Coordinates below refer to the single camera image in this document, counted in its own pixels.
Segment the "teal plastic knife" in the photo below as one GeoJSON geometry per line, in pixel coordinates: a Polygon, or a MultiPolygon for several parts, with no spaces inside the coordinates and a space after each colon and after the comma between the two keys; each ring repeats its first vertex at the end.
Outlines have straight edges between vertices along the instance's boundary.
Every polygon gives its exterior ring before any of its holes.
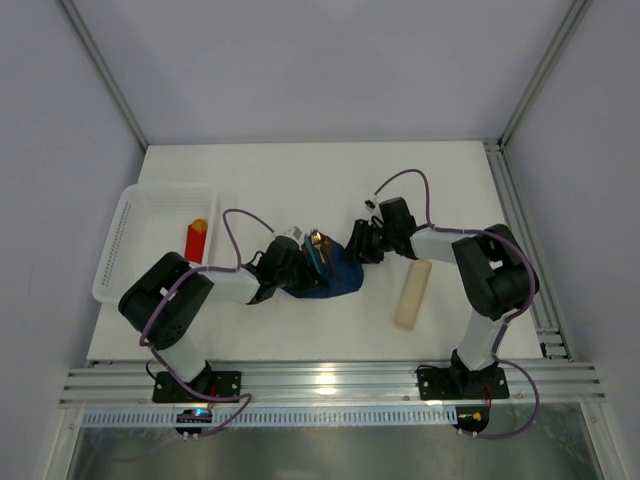
{"type": "Polygon", "coordinates": [[[320,258],[318,250],[314,247],[311,237],[309,235],[304,236],[303,250],[309,257],[310,264],[314,267],[319,275],[326,273],[323,265],[323,260],[320,258]]]}

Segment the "gold fork green handle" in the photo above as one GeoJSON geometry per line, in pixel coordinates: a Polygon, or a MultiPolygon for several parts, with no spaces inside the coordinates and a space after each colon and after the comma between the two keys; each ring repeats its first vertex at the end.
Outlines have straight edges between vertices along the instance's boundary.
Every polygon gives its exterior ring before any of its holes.
{"type": "Polygon", "coordinates": [[[311,241],[312,241],[314,247],[318,250],[319,256],[323,260],[323,264],[328,264],[328,262],[323,257],[323,254],[322,254],[322,252],[320,250],[320,248],[321,248],[321,240],[325,235],[322,234],[319,230],[314,229],[314,230],[312,230],[310,232],[309,236],[311,237],[311,241]]]}

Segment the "blue paper napkin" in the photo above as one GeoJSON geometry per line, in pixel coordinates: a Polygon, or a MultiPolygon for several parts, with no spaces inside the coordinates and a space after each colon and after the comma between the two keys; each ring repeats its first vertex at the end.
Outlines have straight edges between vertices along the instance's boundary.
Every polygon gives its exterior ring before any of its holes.
{"type": "Polygon", "coordinates": [[[364,270],[362,265],[355,259],[348,257],[344,253],[344,247],[335,242],[334,262],[337,270],[337,278],[333,278],[328,264],[323,264],[326,273],[319,275],[310,264],[309,257],[303,250],[308,272],[311,278],[307,283],[297,286],[285,286],[283,290],[298,299],[329,299],[356,293],[360,290],[364,281],[364,270]]]}

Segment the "brown wooden spoon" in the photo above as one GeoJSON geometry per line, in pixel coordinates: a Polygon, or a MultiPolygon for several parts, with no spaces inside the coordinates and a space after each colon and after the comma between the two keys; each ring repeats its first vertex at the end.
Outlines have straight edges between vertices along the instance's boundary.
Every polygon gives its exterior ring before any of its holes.
{"type": "Polygon", "coordinates": [[[324,236],[322,238],[320,250],[323,254],[323,257],[328,262],[332,277],[337,278],[338,275],[337,275],[337,270],[336,270],[336,266],[333,258],[334,246],[335,246],[335,242],[330,237],[324,236]]]}

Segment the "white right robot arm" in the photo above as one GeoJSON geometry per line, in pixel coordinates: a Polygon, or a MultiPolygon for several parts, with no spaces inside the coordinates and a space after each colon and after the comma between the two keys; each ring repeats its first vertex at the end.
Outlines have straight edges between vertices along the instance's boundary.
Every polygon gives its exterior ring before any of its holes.
{"type": "Polygon", "coordinates": [[[401,197],[365,203],[367,220],[355,222],[346,254],[378,264],[385,253],[417,261],[436,260],[458,269],[471,315],[463,340],[446,367],[416,369],[421,399],[490,400],[510,396],[497,352],[513,319],[539,290],[539,280],[511,230],[495,224],[482,230],[418,225],[401,197]]]}

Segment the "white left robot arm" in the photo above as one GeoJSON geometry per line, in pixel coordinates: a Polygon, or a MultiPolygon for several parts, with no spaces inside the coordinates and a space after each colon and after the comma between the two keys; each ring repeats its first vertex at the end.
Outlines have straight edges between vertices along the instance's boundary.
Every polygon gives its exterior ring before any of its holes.
{"type": "Polygon", "coordinates": [[[256,259],[235,268],[195,266],[169,252],[123,294],[118,311],[139,332],[140,344],[190,397],[236,402],[238,395],[213,394],[215,375],[189,337],[202,306],[208,300],[256,305],[278,289],[305,294],[325,285],[311,255],[295,240],[279,235],[256,259]]]}

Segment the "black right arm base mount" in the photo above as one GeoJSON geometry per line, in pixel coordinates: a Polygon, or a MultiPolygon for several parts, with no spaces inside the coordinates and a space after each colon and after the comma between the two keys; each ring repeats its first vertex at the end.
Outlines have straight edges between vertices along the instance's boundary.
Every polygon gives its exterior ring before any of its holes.
{"type": "Polygon", "coordinates": [[[419,365],[417,387],[422,400],[504,400],[510,398],[505,372],[497,365],[479,371],[463,367],[419,365]]]}

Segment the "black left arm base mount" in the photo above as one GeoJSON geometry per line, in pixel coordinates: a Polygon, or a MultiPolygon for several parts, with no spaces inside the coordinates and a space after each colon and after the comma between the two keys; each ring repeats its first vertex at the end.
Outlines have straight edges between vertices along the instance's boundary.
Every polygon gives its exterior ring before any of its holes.
{"type": "MultiPolygon", "coordinates": [[[[188,386],[201,395],[212,398],[237,397],[241,393],[242,373],[240,371],[204,371],[188,386]]],[[[152,402],[156,404],[204,402],[198,395],[185,390],[167,371],[156,375],[152,402]]]]}

